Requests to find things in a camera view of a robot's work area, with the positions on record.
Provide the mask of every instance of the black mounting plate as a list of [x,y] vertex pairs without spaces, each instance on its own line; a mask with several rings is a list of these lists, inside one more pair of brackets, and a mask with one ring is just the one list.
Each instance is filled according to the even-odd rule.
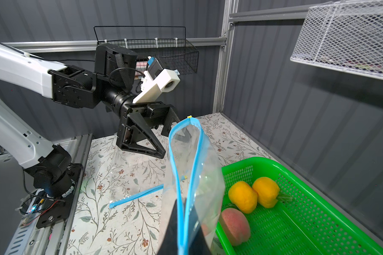
[[[69,194],[65,200],[65,202],[57,202],[50,210],[48,210],[46,213],[41,215],[38,219],[37,228],[44,228],[51,226],[53,224],[56,224],[58,222],[61,222],[63,220],[68,219],[71,207],[74,200],[75,192],[79,192],[81,187],[77,187],[78,179],[80,177],[81,171],[83,171],[82,164],[70,164],[71,168],[67,169],[66,173],[68,176],[75,182],[74,191]],[[49,207],[53,204],[53,201],[46,200],[44,202],[43,208]]]

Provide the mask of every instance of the metal rail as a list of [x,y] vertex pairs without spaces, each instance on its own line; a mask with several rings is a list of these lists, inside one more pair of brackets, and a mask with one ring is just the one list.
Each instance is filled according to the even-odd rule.
[[308,9],[321,4],[308,4],[293,7],[275,8],[261,11],[246,11],[231,13],[229,22],[259,21],[259,20],[297,20],[306,18]]
[[[225,37],[187,38],[196,47],[225,45]],[[96,40],[50,41],[50,42],[5,42],[5,44],[30,53],[94,51]]]

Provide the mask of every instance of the black wire basket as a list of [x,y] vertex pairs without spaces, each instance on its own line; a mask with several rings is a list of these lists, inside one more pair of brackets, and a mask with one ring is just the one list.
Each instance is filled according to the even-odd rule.
[[[119,40],[100,40],[96,28],[183,28],[184,38],[173,39],[119,39]],[[186,39],[186,27],[166,27],[166,26],[95,26],[94,28],[97,44],[110,43],[117,46],[129,48],[138,54],[136,69],[144,71],[148,56],[160,57],[166,60],[171,69],[178,75],[197,73],[199,63],[199,51],[192,43]]]

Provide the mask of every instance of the clear plastic bag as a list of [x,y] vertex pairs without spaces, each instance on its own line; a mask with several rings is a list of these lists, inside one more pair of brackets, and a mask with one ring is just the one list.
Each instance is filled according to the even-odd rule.
[[166,234],[173,206],[178,201],[179,255],[187,254],[200,228],[210,247],[221,212],[225,184],[218,156],[199,120],[187,118],[174,126],[169,134],[168,158],[171,169],[167,169],[164,180],[159,245]]
[[[162,136],[161,131],[161,126],[157,130],[153,130],[167,151],[168,138]],[[138,142],[138,144],[153,148],[147,139]],[[167,157],[159,159],[140,153],[123,151],[115,145],[112,158],[112,164],[109,166],[111,169],[109,173],[110,208],[163,189],[165,168],[169,164]]]

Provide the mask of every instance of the blue plastic strip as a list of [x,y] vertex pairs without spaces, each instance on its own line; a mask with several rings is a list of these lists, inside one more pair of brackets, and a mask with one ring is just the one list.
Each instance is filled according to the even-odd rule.
[[153,61],[155,61],[155,57],[151,57],[148,61],[147,61],[147,64],[148,65],[151,65],[153,63]]
[[150,188],[150,189],[147,189],[145,191],[142,191],[142,192],[139,192],[138,194],[135,194],[135,195],[132,195],[130,197],[127,197],[127,198],[124,198],[124,199],[121,199],[119,201],[115,201],[113,203],[110,203],[109,204],[109,208],[113,208],[113,207],[116,207],[117,205],[120,205],[120,204],[124,204],[126,202],[129,202],[129,201],[132,201],[132,200],[135,200],[139,197],[143,197],[143,196],[146,196],[150,193],[153,193],[153,192],[156,192],[156,191],[159,191],[163,189],[163,184],[159,185],[159,186],[156,186],[154,188]]

